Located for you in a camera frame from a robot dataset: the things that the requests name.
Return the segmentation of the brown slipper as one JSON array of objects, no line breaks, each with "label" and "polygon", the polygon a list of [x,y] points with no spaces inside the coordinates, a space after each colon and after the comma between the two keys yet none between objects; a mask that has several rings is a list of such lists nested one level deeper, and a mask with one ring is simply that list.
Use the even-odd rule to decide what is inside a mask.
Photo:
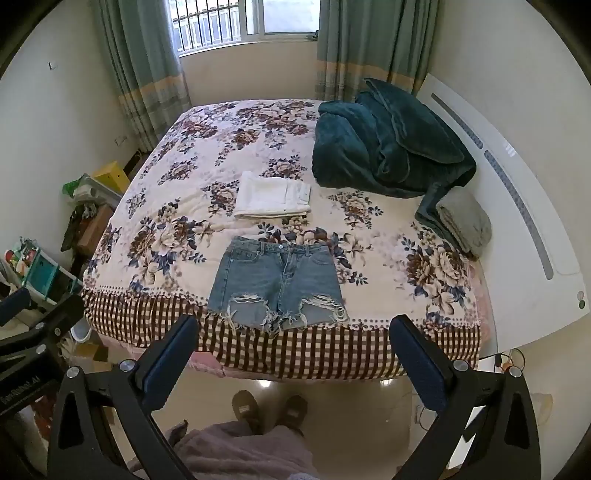
[{"label": "brown slipper", "polygon": [[300,395],[292,395],[283,405],[277,417],[276,426],[284,426],[298,435],[304,436],[301,426],[308,414],[308,402]]},{"label": "brown slipper", "polygon": [[245,421],[253,434],[263,433],[263,415],[256,398],[247,390],[238,391],[231,401],[233,412],[238,421]]}]

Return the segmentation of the folded grey towel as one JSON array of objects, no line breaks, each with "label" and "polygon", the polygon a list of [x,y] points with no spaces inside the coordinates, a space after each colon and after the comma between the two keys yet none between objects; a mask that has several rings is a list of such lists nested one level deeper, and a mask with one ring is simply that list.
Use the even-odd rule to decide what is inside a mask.
[{"label": "folded grey towel", "polygon": [[492,239],[492,224],[472,193],[455,186],[436,204],[436,210],[461,250],[479,258]]}]

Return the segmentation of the yellow box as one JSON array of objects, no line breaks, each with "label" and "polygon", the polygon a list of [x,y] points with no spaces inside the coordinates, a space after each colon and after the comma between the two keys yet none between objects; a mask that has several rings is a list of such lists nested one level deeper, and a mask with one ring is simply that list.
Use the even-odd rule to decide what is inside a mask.
[{"label": "yellow box", "polygon": [[123,195],[130,185],[129,178],[116,161],[95,171],[92,178],[120,195]]}]

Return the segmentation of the right green curtain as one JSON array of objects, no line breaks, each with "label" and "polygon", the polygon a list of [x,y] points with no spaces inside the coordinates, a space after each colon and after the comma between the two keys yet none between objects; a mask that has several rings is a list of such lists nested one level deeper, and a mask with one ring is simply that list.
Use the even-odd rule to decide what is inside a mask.
[{"label": "right green curtain", "polygon": [[352,101],[367,78],[417,93],[439,10],[437,0],[322,1],[315,96]]}]

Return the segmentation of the right brown slipper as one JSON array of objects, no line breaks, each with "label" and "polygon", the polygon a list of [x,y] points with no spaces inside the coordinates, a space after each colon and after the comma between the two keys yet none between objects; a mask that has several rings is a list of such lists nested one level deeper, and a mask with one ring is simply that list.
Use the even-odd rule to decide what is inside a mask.
[{"label": "right brown slipper", "polygon": [[276,426],[284,426],[298,435],[304,436],[301,426],[308,414],[308,402],[300,395],[292,395],[283,405],[277,417]]}]

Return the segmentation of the green curtain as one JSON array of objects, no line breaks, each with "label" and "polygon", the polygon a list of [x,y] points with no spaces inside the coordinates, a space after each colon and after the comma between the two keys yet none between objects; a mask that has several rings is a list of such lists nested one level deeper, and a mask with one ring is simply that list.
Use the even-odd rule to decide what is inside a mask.
[{"label": "green curtain", "polygon": [[165,1],[92,1],[103,59],[141,151],[191,108]]},{"label": "green curtain", "polygon": [[437,0],[322,1],[315,96],[352,101],[367,78],[417,93],[439,10]]}]

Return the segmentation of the brown cardboard box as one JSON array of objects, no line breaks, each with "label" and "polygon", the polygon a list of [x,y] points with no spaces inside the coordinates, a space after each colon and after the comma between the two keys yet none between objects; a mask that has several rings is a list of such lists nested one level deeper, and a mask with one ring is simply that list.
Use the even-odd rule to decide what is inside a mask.
[{"label": "brown cardboard box", "polygon": [[114,210],[107,204],[101,205],[98,208],[96,215],[89,222],[76,243],[77,252],[87,257],[91,257],[94,254],[113,213]]}]

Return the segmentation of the window with metal bars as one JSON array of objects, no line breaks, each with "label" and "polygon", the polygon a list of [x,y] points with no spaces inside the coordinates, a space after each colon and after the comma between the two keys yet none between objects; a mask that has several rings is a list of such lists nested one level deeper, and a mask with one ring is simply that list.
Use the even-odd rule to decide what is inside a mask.
[{"label": "window with metal bars", "polygon": [[314,40],[320,28],[318,0],[176,0],[168,8],[181,54],[283,37]]}]

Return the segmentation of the folded white pants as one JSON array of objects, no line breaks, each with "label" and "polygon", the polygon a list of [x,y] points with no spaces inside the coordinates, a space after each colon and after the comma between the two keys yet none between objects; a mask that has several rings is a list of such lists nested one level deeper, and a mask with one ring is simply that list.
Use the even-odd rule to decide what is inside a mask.
[{"label": "folded white pants", "polygon": [[300,180],[263,177],[245,171],[239,180],[235,217],[277,218],[311,211],[311,186]]}]

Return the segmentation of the left brown slipper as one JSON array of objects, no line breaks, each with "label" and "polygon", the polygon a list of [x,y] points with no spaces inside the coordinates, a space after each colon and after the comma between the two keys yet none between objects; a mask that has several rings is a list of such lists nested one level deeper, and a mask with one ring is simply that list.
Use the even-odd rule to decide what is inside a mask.
[{"label": "left brown slipper", "polygon": [[263,433],[263,415],[256,398],[247,390],[238,391],[231,401],[233,412],[238,421],[245,421],[253,434]]}]

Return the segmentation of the white bed headboard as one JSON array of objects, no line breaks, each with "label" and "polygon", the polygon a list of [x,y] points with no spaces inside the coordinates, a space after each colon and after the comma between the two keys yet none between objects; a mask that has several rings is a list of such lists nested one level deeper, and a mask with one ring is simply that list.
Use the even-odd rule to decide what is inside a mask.
[{"label": "white bed headboard", "polygon": [[490,305],[482,356],[532,343],[588,314],[590,299],[567,231],[519,153],[435,76],[427,76],[418,98],[477,162],[467,188],[492,223],[492,240],[480,258]]}]

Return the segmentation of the dark teal plush blanket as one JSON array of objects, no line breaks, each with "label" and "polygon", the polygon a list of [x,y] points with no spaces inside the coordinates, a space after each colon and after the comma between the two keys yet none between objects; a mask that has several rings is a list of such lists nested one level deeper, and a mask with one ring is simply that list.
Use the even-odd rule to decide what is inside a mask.
[{"label": "dark teal plush blanket", "polygon": [[353,102],[318,107],[311,171],[318,185],[422,199],[415,218],[451,239],[436,209],[477,164],[457,134],[412,94],[374,78]]}]

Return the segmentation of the purple fuzzy pants leg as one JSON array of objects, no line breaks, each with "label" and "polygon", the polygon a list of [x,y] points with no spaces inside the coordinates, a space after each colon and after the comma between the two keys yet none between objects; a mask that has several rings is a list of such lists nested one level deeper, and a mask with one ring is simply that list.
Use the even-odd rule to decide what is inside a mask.
[{"label": "purple fuzzy pants leg", "polygon": [[245,421],[186,433],[173,450],[197,479],[317,479],[304,438],[286,426],[264,434]]}]

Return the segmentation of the left green curtain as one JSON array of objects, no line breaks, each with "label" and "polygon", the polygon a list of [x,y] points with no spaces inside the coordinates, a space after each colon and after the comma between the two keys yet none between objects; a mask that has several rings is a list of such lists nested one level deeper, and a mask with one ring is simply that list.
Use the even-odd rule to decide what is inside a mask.
[{"label": "left green curtain", "polygon": [[141,151],[191,108],[165,1],[92,1],[103,59]]}]

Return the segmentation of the blue denim shorts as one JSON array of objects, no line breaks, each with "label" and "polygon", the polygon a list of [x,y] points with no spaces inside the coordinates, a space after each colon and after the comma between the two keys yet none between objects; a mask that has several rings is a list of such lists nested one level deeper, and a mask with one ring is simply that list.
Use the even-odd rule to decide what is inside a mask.
[{"label": "blue denim shorts", "polygon": [[334,256],[322,243],[233,237],[219,263],[207,308],[232,328],[269,335],[349,320]]}]

